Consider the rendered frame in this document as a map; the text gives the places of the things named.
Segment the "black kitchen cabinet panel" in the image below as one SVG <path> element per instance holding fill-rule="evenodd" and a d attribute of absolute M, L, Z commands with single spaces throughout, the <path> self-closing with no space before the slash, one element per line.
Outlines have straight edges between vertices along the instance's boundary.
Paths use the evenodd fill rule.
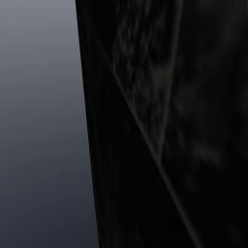
<path fill-rule="evenodd" d="M 248 248 L 248 0 L 75 0 L 100 248 Z"/>

